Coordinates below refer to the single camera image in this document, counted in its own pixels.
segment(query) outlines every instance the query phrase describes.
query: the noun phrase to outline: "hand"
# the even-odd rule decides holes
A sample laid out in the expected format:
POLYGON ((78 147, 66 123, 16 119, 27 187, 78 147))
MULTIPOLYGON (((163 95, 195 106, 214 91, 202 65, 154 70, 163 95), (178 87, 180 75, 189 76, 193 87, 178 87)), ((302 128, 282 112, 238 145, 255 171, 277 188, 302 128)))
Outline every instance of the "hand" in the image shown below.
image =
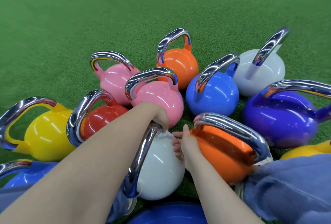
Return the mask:
POLYGON ((162 132, 165 133, 169 129, 169 118, 166 109, 152 102, 142 102, 136 107, 143 107, 145 114, 152 113, 153 121, 162 126, 162 132))
POLYGON ((185 168, 191 172, 194 159, 196 156, 202 155, 198 141, 191 135, 187 125, 184 125, 182 132, 173 132, 172 134, 176 137, 176 139, 172 141, 176 157, 180 160, 184 160, 185 168))

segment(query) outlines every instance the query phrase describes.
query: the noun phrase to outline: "forearm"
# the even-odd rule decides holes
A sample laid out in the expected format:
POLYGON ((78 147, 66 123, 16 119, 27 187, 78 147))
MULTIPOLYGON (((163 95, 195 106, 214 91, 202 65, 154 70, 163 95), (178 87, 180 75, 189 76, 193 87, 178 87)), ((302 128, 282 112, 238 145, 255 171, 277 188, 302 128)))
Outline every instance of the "forearm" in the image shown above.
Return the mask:
POLYGON ((112 121, 8 207, 0 222, 104 224, 154 116, 141 105, 112 121))
POLYGON ((193 160, 191 175, 208 224, 264 223, 226 184, 202 154, 193 160))

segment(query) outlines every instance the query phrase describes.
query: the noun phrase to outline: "chrome handle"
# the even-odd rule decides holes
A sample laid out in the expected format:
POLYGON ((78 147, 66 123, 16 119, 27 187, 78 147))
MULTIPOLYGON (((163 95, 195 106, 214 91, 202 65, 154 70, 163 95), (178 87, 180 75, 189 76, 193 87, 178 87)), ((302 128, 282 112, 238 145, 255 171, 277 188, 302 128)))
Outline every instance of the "chrome handle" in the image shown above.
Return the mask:
POLYGON ((32 165, 32 160, 14 160, 0 165, 0 178, 14 170, 30 168, 32 165))
POLYGON ((300 91, 320 97, 325 97, 331 99, 331 85, 323 84, 311 80, 281 80, 269 85, 265 88, 261 95, 265 98, 272 97, 278 92, 282 91, 300 91))
POLYGON ((136 98, 135 87, 141 82, 148 82, 157 77, 168 77, 172 80, 172 84, 178 83, 175 72, 167 67, 155 67, 146 71, 139 72, 128 79, 125 85, 125 95, 128 100, 132 101, 136 98))
POLYGON ((174 31, 167 34, 158 45, 158 52, 156 54, 156 60, 159 64, 164 63, 164 53, 167 50, 167 47, 175 42, 180 37, 187 38, 187 44, 191 45, 191 36, 188 33, 187 29, 177 28, 174 31))
POLYGON ((98 70, 96 67, 96 64, 99 60, 113 60, 113 61, 119 62, 119 63, 125 65, 125 67, 129 71, 133 71, 133 69, 135 68, 134 65, 129 61, 129 59, 127 59, 125 56, 123 56, 122 54, 120 54, 118 52, 98 51, 98 52, 95 52, 91 56, 91 59, 90 59, 90 65, 94 71, 98 70))
POLYGON ((229 117, 212 112, 202 113, 194 119, 193 131, 199 126, 216 127, 246 143, 255 151, 256 163, 271 157, 268 144, 260 134, 229 117))
POLYGON ((139 194, 137 185, 141 168, 156 133, 161 129, 162 127, 159 124, 151 122, 142 138, 138 151, 129 168, 129 172, 124 179, 123 193, 128 198, 135 198, 139 194))
POLYGON ((0 147, 10 151, 13 151, 17 147, 16 144, 12 144, 6 140, 6 130, 24 111, 37 104, 56 106, 56 102, 53 100, 44 97, 29 97, 19 101, 0 117, 0 147))
POLYGON ((284 41, 289 30, 290 29, 288 27, 282 27, 275 34, 273 34, 256 54, 252 63, 256 66, 261 66, 275 47, 284 41))
POLYGON ((114 102, 114 98, 110 93, 96 89, 84 96, 71 113, 67 122, 66 132, 68 140, 73 146, 78 147, 84 142, 81 135, 81 123, 99 99, 103 99, 107 105, 111 105, 112 101, 114 102))
POLYGON ((209 64, 199 75, 195 83, 195 91, 202 93, 209 79, 231 63, 235 63, 233 70, 236 71, 240 63, 240 57, 237 54, 231 53, 209 64))

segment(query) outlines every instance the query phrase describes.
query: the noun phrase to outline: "pink kettlebell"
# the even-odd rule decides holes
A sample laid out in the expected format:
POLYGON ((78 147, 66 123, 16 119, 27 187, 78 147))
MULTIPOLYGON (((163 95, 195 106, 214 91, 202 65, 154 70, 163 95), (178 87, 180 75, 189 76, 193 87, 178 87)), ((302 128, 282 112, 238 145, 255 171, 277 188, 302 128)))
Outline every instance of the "pink kettlebell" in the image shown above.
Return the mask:
POLYGON ((113 95, 118 104, 123 106, 130 105, 126 98, 124 88, 127 80, 134 74, 140 72, 122 54, 114 51, 98 51, 91 56, 90 64, 95 74, 100 79, 100 87, 113 95), (99 60, 113 60, 119 62, 106 71, 103 71, 98 64, 99 60))
POLYGON ((178 91, 177 76, 167 67, 155 67, 133 75, 126 82, 125 94, 133 106, 148 101, 164 107, 169 117, 169 127, 175 126, 183 115, 184 102, 178 91), (146 84, 158 77, 167 77, 168 82, 153 81, 146 84))

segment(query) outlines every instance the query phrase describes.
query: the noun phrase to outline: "turf floor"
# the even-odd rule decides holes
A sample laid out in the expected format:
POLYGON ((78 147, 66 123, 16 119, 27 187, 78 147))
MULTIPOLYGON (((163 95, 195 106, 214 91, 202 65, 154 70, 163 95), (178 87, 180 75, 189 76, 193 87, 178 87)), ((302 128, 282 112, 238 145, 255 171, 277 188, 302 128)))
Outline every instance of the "turf floor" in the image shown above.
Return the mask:
MULTIPOLYGON (((30 96, 52 98, 73 109, 99 88, 89 66, 95 51, 113 50, 140 70, 154 67, 161 38, 178 27, 192 35, 192 50, 200 70, 230 52, 261 47, 280 27, 290 36, 279 50, 287 79, 311 79, 331 84, 329 70, 331 0, 0 0, 0 113, 30 96)), ((182 41, 170 46, 180 47, 182 41)), ((326 99, 309 96, 316 107, 326 99)), ((231 116, 240 121, 246 99, 231 116)), ((34 109, 13 127, 23 139, 34 109)), ((192 125, 187 107, 182 120, 192 125)), ((330 138, 324 123, 313 142, 330 138)), ((278 158, 279 150, 273 150, 278 158)), ((0 150, 0 163, 27 157, 0 150)), ((189 176, 174 198, 197 197, 189 176)), ((137 209, 146 207, 140 200, 137 209)))

